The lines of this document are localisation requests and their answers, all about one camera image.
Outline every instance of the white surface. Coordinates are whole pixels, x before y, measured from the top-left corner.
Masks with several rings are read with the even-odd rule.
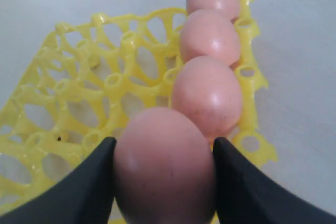
[[[264,171],[336,214],[336,7],[334,0],[258,0],[253,46],[270,88],[257,94],[262,133],[279,153]],[[0,106],[54,24],[93,13],[144,15],[185,0],[0,0]]]

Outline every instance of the plastic egg tray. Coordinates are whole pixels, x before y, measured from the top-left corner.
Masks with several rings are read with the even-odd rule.
[[[258,69],[251,49],[252,40],[259,35],[258,25],[250,16],[249,3],[253,0],[240,1],[241,14],[235,27],[242,53],[235,74],[241,84],[244,104],[239,132],[233,136],[232,143],[260,167],[270,159],[276,161],[277,154],[274,147],[257,133],[254,94],[262,87],[267,88],[268,82]],[[141,109],[163,105],[162,101],[169,105],[174,79],[183,65],[178,48],[182,23],[174,25],[177,15],[185,18],[185,10],[166,8],[144,17],[96,14],[87,24],[56,25],[0,112],[0,153],[16,159],[30,173],[30,181],[25,182],[0,173],[0,199],[16,196],[14,202],[0,205],[0,214],[29,201],[57,182],[46,171],[47,156],[66,161],[71,170],[105,136],[118,137],[131,117],[129,108],[123,104],[125,96],[136,97]],[[158,39],[149,28],[149,22],[154,19],[163,25],[164,39]],[[117,42],[112,42],[106,32],[106,27],[111,24],[121,32]],[[71,34],[80,37],[75,45],[69,42]],[[156,65],[151,68],[157,69],[155,76],[150,76],[142,66],[141,50],[151,53]],[[99,75],[99,67],[107,67],[109,74]],[[43,117],[33,120],[27,111],[28,105],[44,108],[52,124],[41,126],[39,121],[47,121]],[[83,119],[87,115],[76,115],[71,106],[77,106],[78,111],[90,108],[96,117],[95,124],[85,123]],[[243,140],[251,136],[259,142],[259,149],[254,152],[243,146]],[[110,223],[124,222],[115,219]]]

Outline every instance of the egg tray cell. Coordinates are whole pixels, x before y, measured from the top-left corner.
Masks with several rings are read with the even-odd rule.
[[[252,1],[240,0],[241,13],[235,22],[242,44],[235,74],[243,91],[243,113],[232,143],[260,167],[269,160],[276,162],[277,154],[257,132],[254,94],[260,88],[267,88],[268,82],[251,49],[252,40],[260,34],[256,21],[250,16]],[[125,96],[136,98],[140,109],[162,105],[163,100],[165,105],[170,104],[174,79],[183,66],[178,48],[183,22],[175,25],[177,16],[185,19],[185,10],[165,8],[143,17],[95,14],[87,24],[55,26],[0,112],[0,156],[15,159],[30,173],[28,182],[18,182],[0,169],[0,199],[16,197],[0,205],[0,214],[29,201],[60,180],[46,172],[47,156],[66,161],[72,170],[104,137],[118,137],[132,116],[129,105],[123,104]],[[165,38],[154,34],[150,28],[153,20],[163,26]],[[117,42],[113,42],[107,32],[110,25],[118,28]],[[70,42],[72,35],[79,38],[75,44]],[[141,63],[141,50],[150,52],[155,61],[154,76],[150,76]],[[107,67],[109,73],[99,75],[100,67]],[[43,116],[34,118],[40,114],[35,110],[29,113],[28,107],[43,108],[51,124],[40,125],[38,122],[47,120]],[[83,120],[89,118],[81,114],[81,110],[86,109],[96,117],[95,124]],[[254,152],[243,147],[243,140],[251,136],[259,143]],[[111,223],[123,223],[123,220],[111,220]]]

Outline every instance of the white table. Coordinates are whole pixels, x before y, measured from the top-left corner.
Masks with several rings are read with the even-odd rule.
[[[336,214],[336,7],[334,0],[258,0],[253,46],[270,88],[257,93],[260,128],[279,162],[263,171]],[[93,13],[144,15],[185,0],[0,0],[0,106],[54,24]]]

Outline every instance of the yellow plastic mesh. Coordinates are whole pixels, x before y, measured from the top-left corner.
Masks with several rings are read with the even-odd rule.
[[[235,26],[242,53],[235,74],[243,90],[244,106],[239,132],[232,141],[260,167],[270,159],[276,161],[277,154],[256,132],[259,126],[254,93],[262,87],[267,88],[268,82],[258,69],[251,49],[252,40],[259,35],[258,25],[249,11],[249,3],[253,0],[240,1],[240,19]],[[20,183],[0,173],[0,199],[8,195],[18,197],[14,202],[1,205],[0,214],[29,201],[57,181],[46,172],[44,160],[48,155],[66,160],[73,169],[105,136],[118,136],[131,116],[123,104],[126,96],[137,97],[136,102],[141,103],[142,108],[162,105],[162,100],[169,104],[174,78],[183,65],[178,49],[182,25],[174,26],[177,15],[185,17],[185,10],[166,8],[144,17],[96,14],[87,24],[56,25],[0,113],[0,129],[7,129],[0,132],[0,153],[16,158],[31,176],[29,183]],[[152,20],[161,21],[165,30],[163,40],[150,29]],[[111,24],[120,29],[119,45],[118,41],[111,41],[107,32]],[[75,45],[69,42],[71,34],[80,37]],[[149,51],[154,57],[154,78],[141,63],[141,50]],[[107,67],[109,73],[99,76],[100,66]],[[27,105],[45,108],[52,125],[46,129],[32,120]],[[85,116],[80,114],[83,108],[93,111],[95,125],[83,121]],[[82,137],[76,142],[73,136],[78,134]],[[255,152],[243,147],[243,140],[251,136],[259,142]],[[116,219],[110,223],[124,222]]]

